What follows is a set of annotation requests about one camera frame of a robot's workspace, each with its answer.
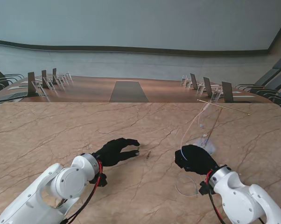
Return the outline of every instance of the dark trim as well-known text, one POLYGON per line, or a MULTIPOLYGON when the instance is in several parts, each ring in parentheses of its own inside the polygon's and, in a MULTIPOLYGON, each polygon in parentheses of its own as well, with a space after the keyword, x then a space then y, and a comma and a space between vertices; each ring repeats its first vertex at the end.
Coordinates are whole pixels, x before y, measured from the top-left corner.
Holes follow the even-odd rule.
POLYGON ((273 41, 271 42, 271 45, 270 45, 269 48, 268 48, 268 52, 269 52, 269 53, 271 52, 273 46, 275 45, 276 41, 280 38, 280 36, 281 36, 281 28, 280 28, 280 30, 277 32, 275 38, 273 39, 273 41))
POLYGON ((157 49, 157 48, 134 48, 134 47, 115 47, 115 46, 49 46, 33 45, 24 43, 14 43, 0 41, 0 45, 33 50, 55 50, 55 51, 115 51, 115 52, 134 52, 167 55, 188 55, 188 56, 240 56, 240 55, 264 55, 268 50, 177 50, 177 49, 157 49))

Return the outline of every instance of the white wire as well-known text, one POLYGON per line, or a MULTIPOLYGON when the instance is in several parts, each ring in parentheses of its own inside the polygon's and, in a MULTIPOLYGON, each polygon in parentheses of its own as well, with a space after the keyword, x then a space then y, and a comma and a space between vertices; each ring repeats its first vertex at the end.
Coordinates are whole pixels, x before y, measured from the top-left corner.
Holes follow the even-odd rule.
POLYGON ((195 182, 190 176, 187 176, 187 175, 180 175, 180 176, 178 176, 178 178, 176 179, 176 182, 175 182, 175 187, 176 187, 176 190, 177 190, 181 195, 183 195, 183 196, 186 196, 186 197, 195 197, 195 196, 198 195, 196 182, 195 182), (178 189, 178 187, 177 187, 177 181, 180 180, 182 177, 189 178, 189 179, 191 179, 191 181, 194 183, 194 185, 195 185, 195 187, 196 187, 196 192, 195 192, 194 195, 185 195, 185 194, 183 194, 183 193, 178 189))
POLYGON ((201 112, 200 112, 198 115, 196 115, 196 116, 192 119, 192 122, 190 123, 189 127, 187 128, 185 134, 183 135, 183 137, 182 137, 182 139, 181 139, 180 151, 181 151, 181 154, 182 154, 182 156, 184 157, 185 160, 187 160, 187 159, 185 158, 185 156, 184 156, 184 154, 183 154, 183 152, 182 152, 182 143, 183 143, 183 139, 184 139, 186 133, 189 131, 189 129, 190 129, 191 125, 193 124, 193 122, 195 121, 195 119, 196 119, 201 113, 203 113, 203 112, 207 109, 207 107, 208 107, 209 105, 210 105, 210 103, 207 103, 207 105, 204 105, 204 106, 202 107, 203 110, 201 109, 201 112))

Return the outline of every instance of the thin rod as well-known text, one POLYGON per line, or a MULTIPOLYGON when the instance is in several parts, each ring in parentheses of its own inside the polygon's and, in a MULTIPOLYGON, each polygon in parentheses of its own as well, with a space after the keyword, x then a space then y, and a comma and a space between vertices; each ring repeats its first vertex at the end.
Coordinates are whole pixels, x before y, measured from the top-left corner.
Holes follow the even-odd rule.
POLYGON ((197 99, 197 101, 201 101, 201 102, 208 103, 208 104, 212 104, 212 105, 215 105, 215 106, 219 106, 219 107, 222 107, 222 108, 231 110, 231 111, 236 111, 236 112, 239 112, 239 113, 243 113, 243 114, 246 114, 246 115, 250 115, 249 113, 245 113, 245 112, 242 112, 242 111, 238 111, 238 110, 235 110, 235 109, 232 109, 232 108, 229 108, 229 107, 225 107, 225 106, 221 106, 221 105, 218 105, 218 104, 213 104, 213 103, 210 103, 210 102, 207 102, 207 101, 203 101, 203 100, 200 100, 200 99, 197 99))

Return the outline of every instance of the black cable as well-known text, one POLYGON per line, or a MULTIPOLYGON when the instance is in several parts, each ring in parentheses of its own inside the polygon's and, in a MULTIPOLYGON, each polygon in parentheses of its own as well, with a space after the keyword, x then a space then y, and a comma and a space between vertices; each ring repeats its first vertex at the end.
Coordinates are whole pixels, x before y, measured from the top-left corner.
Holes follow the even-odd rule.
POLYGON ((96 183, 94 185, 92 192, 90 193, 90 195, 88 196, 88 198, 86 199, 84 204, 72 216, 64 219, 60 224, 67 224, 67 223, 71 224, 76 219, 76 217, 82 212, 82 210, 87 206, 87 204, 90 202, 91 198, 93 197, 93 195, 95 193, 96 188, 98 187, 98 184, 99 184, 99 181, 101 178, 101 174, 103 172, 103 167, 102 167, 101 162, 98 161, 98 164, 99 164, 99 175, 97 177, 97 180, 96 180, 96 183))
POLYGON ((217 218, 220 220, 221 224, 225 224, 225 222, 222 220, 222 218, 219 216, 218 212, 217 212, 217 208, 215 207, 214 205, 214 201, 213 201, 213 198, 212 198, 212 194, 211 194, 211 190, 208 191, 208 195, 209 195, 209 198, 210 198, 210 201, 211 201, 211 204, 213 206, 213 209, 216 213, 216 216, 217 218))
POLYGON ((265 224, 264 221, 263 221, 261 218, 259 218, 259 220, 260 220, 260 222, 261 222, 262 224, 265 224))

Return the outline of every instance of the laptop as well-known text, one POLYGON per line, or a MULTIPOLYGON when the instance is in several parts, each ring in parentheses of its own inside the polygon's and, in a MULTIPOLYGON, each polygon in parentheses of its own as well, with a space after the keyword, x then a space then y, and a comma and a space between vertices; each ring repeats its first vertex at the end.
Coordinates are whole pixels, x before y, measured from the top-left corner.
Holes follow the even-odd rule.
POLYGON ((2 97, 0 97, 0 102, 24 98, 24 97, 38 96, 38 94, 36 94, 36 89, 35 89, 34 85, 32 84, 33 81, 35 81, 35 73, 30 72, 30 73, 28 73, 28 91, 27 92, 17 92, 17 93, 12 93, 12 94, 2 96, 2 97))

